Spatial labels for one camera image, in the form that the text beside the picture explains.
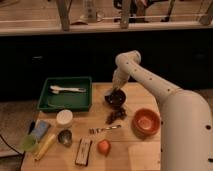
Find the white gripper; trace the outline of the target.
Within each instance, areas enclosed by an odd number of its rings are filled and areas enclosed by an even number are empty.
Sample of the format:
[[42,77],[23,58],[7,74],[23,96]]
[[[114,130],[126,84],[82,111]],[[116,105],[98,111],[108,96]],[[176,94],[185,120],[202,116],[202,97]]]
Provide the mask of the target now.
[[114,90],[121,89],[128,82],[129,78],[130,78],[130,76],[126,72],[117,68],[113,73],[113,78],[112,78],[113,86],[112,86],[112,88]]

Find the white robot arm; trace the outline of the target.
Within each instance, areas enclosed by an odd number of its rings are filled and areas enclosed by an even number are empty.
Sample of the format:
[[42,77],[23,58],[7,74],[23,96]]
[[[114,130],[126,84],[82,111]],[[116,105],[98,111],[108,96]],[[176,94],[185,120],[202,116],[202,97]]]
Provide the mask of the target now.
[[162,118],[161,171],[213,171],[213,115],[207,101],[140,66],[133,50],[116,56],[113,88],[134,78],[156,99]]

